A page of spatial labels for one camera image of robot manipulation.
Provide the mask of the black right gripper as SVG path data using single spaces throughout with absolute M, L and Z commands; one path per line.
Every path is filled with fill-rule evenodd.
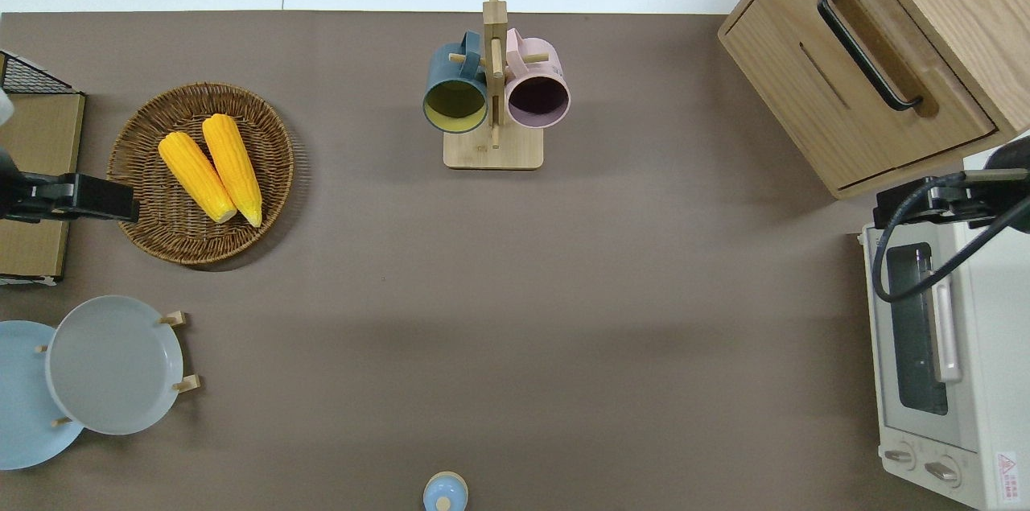
M 877 192 L 876 228 L 886 229 L 894 218 L 901 225 L 927 216 L 931 224 L 983 226 L 1000 215 L 999 207 L 985 197 L 985 186 L 993 182 L 985 170 L 964 170 L 933 181 L 927 191 L 924 183 L 905 183 Z

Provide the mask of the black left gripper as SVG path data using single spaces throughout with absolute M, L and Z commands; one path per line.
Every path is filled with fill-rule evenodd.
M 75 192 L 75 176 L 77 213 L 67 210 Z M 18 222 L 68 222 L 78 219 L 80 214 L 135 224 L 139 202 L 132 186 L 84 174 L 25 174 L 19 181 Z

